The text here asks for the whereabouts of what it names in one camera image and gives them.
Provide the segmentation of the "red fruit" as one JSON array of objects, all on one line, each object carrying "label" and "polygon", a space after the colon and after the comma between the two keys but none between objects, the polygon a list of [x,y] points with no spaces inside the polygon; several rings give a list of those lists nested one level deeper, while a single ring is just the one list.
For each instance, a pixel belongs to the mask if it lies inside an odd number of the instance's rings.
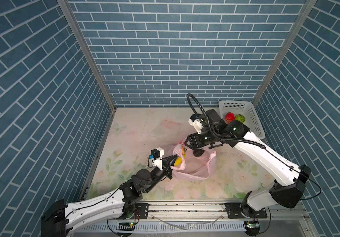
[{"label": "red fruit", "polygon": [[231,112],[228,112],[224,117],[224,121],[225,121],[226,124],[229,124],[233,120],[235,120],[235,115]]}]

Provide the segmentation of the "dark avocado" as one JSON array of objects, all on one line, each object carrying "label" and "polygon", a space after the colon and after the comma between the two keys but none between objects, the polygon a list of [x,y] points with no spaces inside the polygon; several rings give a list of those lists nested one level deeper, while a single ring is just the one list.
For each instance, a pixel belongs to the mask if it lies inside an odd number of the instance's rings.
[{"label": "dark avocado", "polygon": [[203,149],[194,149],[193,150],[193,155],[195,157],[201,157],[204,154],[205,150]]}]

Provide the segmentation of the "green fruit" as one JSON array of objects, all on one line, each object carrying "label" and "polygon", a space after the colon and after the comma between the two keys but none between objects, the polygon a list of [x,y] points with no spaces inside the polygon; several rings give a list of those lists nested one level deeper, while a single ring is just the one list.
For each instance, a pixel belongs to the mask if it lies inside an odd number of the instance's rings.
[{"label": "green fruit", "polygon": [[235,120],[240,121],[241,123],[245,123],[246,118],[245,118],[245,116],[242,115],[242,114],[237,114],[237,115],[235,116]]}]

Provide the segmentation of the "white plastic mesh basket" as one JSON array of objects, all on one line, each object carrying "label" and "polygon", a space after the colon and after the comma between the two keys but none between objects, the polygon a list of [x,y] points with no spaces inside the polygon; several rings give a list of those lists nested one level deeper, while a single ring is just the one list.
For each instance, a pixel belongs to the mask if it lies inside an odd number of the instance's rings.
[{"label": "white plastic mesh basket", "polygon": [[265,132],[260,122],[259,116],[255,110],[255,107],[252,103],[247,101],[220,101],[218,103],[219,112],[221,118],[225,118],[227,113],[232,113],[236,115],[243,115],[245,117],[244,124],[248,126],[252,132],[259,139],[265,138]]}]

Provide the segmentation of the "pink plastic bag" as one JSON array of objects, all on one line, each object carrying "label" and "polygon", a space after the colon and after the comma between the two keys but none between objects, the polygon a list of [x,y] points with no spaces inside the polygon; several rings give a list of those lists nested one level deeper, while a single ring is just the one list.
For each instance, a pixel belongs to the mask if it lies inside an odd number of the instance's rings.
[{"label": "pink plastic bag", "polygon": [[[176,158],[182,158],[180,167],[172,167],[172,173],[177,179],[187,181],[201,181],[208,179],[216,168],[216,151],[214,149],[203,149],[204,154],[201,157],[195,157],[193,150],[185,146],[186,138],[182,139],[173,147],[173,154]],[[181,147],[187,149],[186,156],[181,156]]]}]

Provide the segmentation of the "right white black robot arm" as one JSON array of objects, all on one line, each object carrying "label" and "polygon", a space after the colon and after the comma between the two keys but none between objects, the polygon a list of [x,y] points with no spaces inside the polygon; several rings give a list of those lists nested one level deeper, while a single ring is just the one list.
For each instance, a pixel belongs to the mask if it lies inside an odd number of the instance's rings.
[{"label": "right white black robot arm", "polygon": [[263,208],[279,204],[292,209],[302,199],[311,169],[297,165],[265,145],[248,126],[238,120],[230,123],[211,109],[194,113],[189,124],[196,133],[186,138],[186,147],[196,150],[205,146],[216,148],[224,144],[250,156],[274,178],[268,187],[246,194],[240,205],[244,216],[252,217]]}]

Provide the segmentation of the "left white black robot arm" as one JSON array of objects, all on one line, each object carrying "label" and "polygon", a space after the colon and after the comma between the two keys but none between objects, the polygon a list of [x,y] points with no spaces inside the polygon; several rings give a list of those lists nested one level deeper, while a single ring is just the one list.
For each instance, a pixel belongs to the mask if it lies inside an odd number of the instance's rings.
[{"label": "left white black robot arm", "polygon": [[172,178],[171,166],[176,157],[155,161],[161,161],[162,168],[157,164],[151,171],[141,169],[106,194],[79,202],[65,203],[63,199],[54,202],[41,217],[41,236],[67,237],[102,220],[131,217],[136,212],[135,204],[143,199],[143,193],[148,193],[164,179]]}]

